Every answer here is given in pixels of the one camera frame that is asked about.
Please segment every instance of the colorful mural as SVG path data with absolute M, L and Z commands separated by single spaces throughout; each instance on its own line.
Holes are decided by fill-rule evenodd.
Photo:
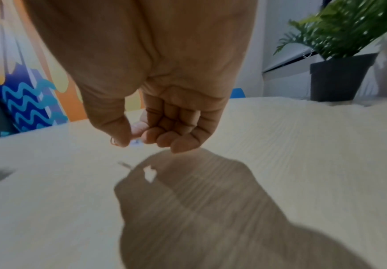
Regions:
M 87 118 L 80 91 L 41 41 L 22 0 L 0 0 L 0 102 L 21 132 Z M 140 108 L 136 91 L 125 109 Z

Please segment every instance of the green plant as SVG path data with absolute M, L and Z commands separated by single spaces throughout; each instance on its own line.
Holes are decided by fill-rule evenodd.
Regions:
M 335 0 L 316 15 L 289 21 L 297 29 L 279 40 L 276 53 L 303 44 L 323 59 L 351 57 L 387 32 L 387 0 Z

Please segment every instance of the plant pot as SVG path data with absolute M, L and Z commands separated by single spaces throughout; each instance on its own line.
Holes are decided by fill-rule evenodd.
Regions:
M 377 55 L 372 53 L 311 64 L 310 99 L 317 102 L 353 100 Z

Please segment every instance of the hand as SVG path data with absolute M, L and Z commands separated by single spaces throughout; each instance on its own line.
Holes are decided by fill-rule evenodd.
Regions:
M 24 0 L 43 41 L 80 88 L 92 125 L 118 144 L 172 152 L 216 130 L 244 59 L 256 0 Z M 146 109 L 130 127 L 124 98 Z

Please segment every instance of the light wood surface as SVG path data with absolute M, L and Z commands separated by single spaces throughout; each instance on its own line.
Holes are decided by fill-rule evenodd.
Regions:
M 0 139 L 0 269 L 387 269 L 387 101 L 231 100 L 204 148 L 87 121 Z

